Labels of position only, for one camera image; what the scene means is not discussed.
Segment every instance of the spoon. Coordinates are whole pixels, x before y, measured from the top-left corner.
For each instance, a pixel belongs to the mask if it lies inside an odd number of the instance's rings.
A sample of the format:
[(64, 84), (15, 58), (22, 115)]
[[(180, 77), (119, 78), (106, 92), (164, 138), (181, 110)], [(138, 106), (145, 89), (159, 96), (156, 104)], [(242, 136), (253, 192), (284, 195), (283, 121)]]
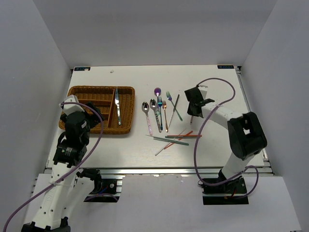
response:
[(148, 130), (149, 130), (149, 134), (152, 135), (152, 131), (151, 131), (151, 126), (150, 126), (150, 121), (149, 121), (149, 117), (148, 117), (148, 112), (149, 112), (149, 105), (147, 102), (143, 102), (141, 105), (141, 110), (146, 114), (146, 119), (147, 119), (147, 124), (148, 124)]
[(154, 94), (156, 95), (156, 101), (159, 102), (159, 96), (161, 95), (161, 89), (155, 88), (154, 92), (155, 92)]
[(156, 103), (155, 99), (151, 99), (149, 104), (150, 104), (150, 108), (154, 111), (156, 124), (158, 125), (159, 132), (161, 133), (162, 130), (161, 130), (161, 126), (160, 126), (159, 117), (158, 117), (158, 114), (157, 114), (158, 104)]

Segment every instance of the gray wall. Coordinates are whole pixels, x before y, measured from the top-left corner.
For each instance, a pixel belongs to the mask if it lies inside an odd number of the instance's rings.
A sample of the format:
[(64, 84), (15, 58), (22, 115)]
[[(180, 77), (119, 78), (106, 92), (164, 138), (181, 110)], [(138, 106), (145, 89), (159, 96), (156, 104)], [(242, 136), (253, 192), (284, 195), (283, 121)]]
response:
[(243, 65), (250, 105), (303, 231), (309, 231), (309, 2), (278, 0)]
[[(1, 0), (0, 28), (2, 230), (44, 170), (70, 70), (31, 0)], [(20, 231), (24, 213), (8, 231)]]
[(277, 0), (34, 0), (78, 65), (243, 64)]

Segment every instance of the silver spoon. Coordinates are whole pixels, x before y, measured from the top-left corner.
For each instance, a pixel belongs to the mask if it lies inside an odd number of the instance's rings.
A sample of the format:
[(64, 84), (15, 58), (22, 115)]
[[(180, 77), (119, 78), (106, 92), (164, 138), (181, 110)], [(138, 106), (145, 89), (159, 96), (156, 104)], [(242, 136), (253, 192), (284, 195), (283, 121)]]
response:
[(156, 113), (158, 110), (158, 104), (156, 103), (155, 99), (151, 99), (149, 104), (150, 104), (150, 108), (154, 111), (156, 124), (158, 125), (159, 132), (161, 133), (162, 132), (161, 125), (160, 125), (158, 114)]
[(149, 130), (149, 134), (152, 135), (152, 131), (151, 131), (151, 126), (150, 126), (150, 121), (149, 121), (149, 117), (148, 117), (148, 112), (149, 112), (149, 105), (147, 102), (143, 102), (141, 105), (141, 110), (146, 114), (146, 119), (147, 119), (147, 124), (148, 124), (148, 130)]

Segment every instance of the knife blade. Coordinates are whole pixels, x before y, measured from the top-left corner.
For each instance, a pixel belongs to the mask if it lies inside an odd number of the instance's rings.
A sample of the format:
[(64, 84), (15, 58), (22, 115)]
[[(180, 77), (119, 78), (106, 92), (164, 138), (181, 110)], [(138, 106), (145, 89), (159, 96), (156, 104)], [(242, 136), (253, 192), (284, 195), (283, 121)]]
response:
[(115, 104), (116, 104), (116, 106), (117, 106), (118, 125), (121, 125), (120, 104), (119, 104), (118, 88), (116, 88), (116, 93), (115, 93)]

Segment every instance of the blue fork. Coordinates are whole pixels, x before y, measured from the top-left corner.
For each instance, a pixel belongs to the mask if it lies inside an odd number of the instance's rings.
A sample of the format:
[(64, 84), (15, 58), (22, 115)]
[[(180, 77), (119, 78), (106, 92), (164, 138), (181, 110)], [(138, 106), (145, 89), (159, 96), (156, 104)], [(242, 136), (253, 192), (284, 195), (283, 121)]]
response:
[(159, 97), (158, 105), (160, 107), (161, 130), (163, 130), (162, 114), (161, 114), (161, 106), (163, 105), (163, 102), (162, 102), (162, 98), (161, 97)]

